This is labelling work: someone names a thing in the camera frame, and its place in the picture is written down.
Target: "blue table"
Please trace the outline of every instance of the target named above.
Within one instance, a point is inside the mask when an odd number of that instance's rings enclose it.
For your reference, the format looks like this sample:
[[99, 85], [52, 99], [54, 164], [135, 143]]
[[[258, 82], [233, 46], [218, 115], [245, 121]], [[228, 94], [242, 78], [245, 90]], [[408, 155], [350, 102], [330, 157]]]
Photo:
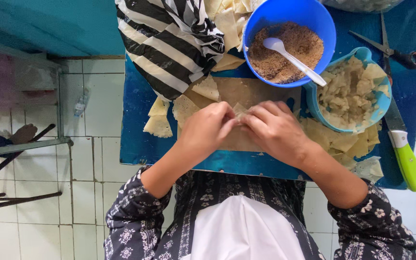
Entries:
[[[328, 10], [337, 29], [337, 45], [332, 60], [346, 55], [355, 47], [367, 46], [351, 36], [348, 33], [349, 30], [381, 43], [379, 14], [348, 13], [331, 7], [328, 7]], [[384, 20], [391, 48], [404, 53], [416, 50], [416, 0], [404, 1], [386, 13]], [[372, 50], [373, 60], [380, 61], [381, 53]], [[242, 53], [236, 51], [229, 53], [243, 56]], [[147, 113], [156, 95], [146, 80], [137, 72], [128, 56], [126, 56], [125, 64], [120, 163], [153, 164], [176, 142], [177, 122], [171, 113], [172, 104], [168, 110], [168, 120], [173, 130], [173, 137], [163, 139], [143, 132], [142, 129], [148, 120]], [[413, 148], [416, 140], [416, 70], [407, 70], [394, 60], [391, 60], [391, 69], [394, 80], [393, 97], [396, 99], [407, 126], [408, 140]], [[213, 73], [213, 76], [255, 78], [246, 63], [235, 70]], [[302, 111], [306, 110], [304, 90], [301, 93], [301, 108]], [[385, 123], [383, 123], [383, 130], [379, 132], [379, 139], [381, 143], [360, 160], [380, 156], [384, 177], [377, 182], [377, 185], [393, 189], [406, 189], [407, 185], [397, 165]], [[197, 165], [195, 169], [223, 170], [226, 173], [263, 175], [292, 180], [311, 180], [304, 172], [283, 164], [267, 154], [259, 156], [257, 152], [218, 150]]]

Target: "person's foot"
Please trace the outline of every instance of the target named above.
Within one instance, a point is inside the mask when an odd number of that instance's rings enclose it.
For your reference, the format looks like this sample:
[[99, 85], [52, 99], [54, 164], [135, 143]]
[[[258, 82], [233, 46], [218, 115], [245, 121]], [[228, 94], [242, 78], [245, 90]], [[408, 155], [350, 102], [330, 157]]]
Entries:
[[21, 144], [21, 143], [28, 143], [33, 137], [35, 137], [38, 128], [33, 126], [33, 124], [26, 124], [22, 126], [17, 132], [15, 132], [9, 140], [12, 141], [13, 144]]

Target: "black and white striped bag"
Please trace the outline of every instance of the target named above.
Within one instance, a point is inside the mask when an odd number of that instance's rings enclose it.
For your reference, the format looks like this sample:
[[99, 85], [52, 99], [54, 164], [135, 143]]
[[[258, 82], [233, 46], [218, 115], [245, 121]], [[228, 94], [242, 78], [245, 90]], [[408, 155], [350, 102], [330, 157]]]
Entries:
[[224, 53], [224, 34], [203, 0], [115, 0], [118, 29], [136, 69], [165, 101], [209, 72]]

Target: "plastic water bottle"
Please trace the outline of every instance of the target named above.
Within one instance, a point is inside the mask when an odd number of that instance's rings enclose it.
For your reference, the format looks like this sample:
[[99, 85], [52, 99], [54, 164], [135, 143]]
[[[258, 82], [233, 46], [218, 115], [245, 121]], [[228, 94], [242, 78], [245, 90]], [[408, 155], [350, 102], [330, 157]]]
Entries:
[[86, 105], [88, 104], [89, 95], [87, 92], [84, 92], [84, 95], [80, 95], [75, 104], [75, 109], [73, 110], [73, 113], [76, 117], [81, 116], [81, 114], [84, 112]]

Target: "white plastic spoon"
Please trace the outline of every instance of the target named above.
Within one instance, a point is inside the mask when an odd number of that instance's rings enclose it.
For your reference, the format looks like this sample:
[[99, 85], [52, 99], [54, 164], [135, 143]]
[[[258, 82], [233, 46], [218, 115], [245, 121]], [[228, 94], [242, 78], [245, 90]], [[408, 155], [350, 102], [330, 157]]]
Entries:
[[295, 65], [300, 71], [304, 72], [304, 74], [308, 75], [308, 77], [313, 80], [315, 83], [325, 86], [327, 83], [325, 80], [317, 73], [315, 73], [312, 69], [306, 66], [303, 62], [300, 62], [297, 58], [293, 57], [285, 50], [285, 46], [283, 46], [283, 41], [277, 38], [267, 38], [263, 41], [264, 47], [275, 50], [276, 52], [282, 54], [287, 60], [289, 60], [293, 65]]

